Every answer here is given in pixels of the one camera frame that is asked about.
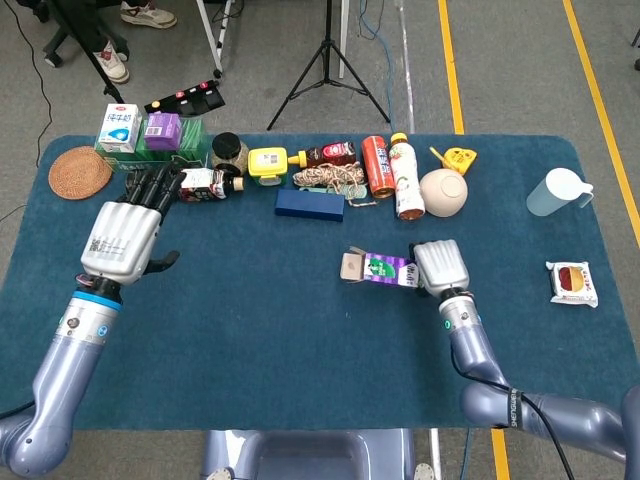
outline white pitcher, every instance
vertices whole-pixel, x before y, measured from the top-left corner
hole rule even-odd
[[[580,180],[569,169],[554,168],[542,179],[527,197],[527,208],[539,217],[549,215],[580,196],[580,208],[593,200],[593,185]]]

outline rope bundle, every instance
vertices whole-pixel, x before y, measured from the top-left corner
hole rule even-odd
[[[353,203],[356,198],[358,185],[364,185],[364,170],[360,162],[348,165],[333,165],[323,163],[315,168],[305,168],[293,175],[293,183],[299,187],[315,187],[322,185],[333,187],[336,192],[343,191],[345,198],[352,207],[367,207],[376,202]]]

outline purple box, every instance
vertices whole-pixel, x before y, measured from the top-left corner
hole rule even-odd
[[[144,129],[144,142],[151,150],[179,150],[182,123],[176,113],[152,113]]]
[[[420,272],[417,265],[408,258],[366,253],[354,247],[351,250],[342,255],[340,278],[343,280],[366,280],[409,288],[419,286]]]

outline yellow tape measure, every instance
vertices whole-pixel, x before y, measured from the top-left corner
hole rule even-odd
[[[429,147],[429,150],[442,162],[443,167],[455,170],[460,175],[467,173],[467,170],[469,170],[469,167],[478,156],[473,150],[460,147],[450,148],[445,152],[444,156],[440,155],[433,147]]]

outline glass jar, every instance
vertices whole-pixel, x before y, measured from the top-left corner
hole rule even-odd
[[[211,166],[215,170],[229,172],[238,177],[247,173],[249,148],[236,134],[224,132],[217,135],[211,142],[211,148]]]

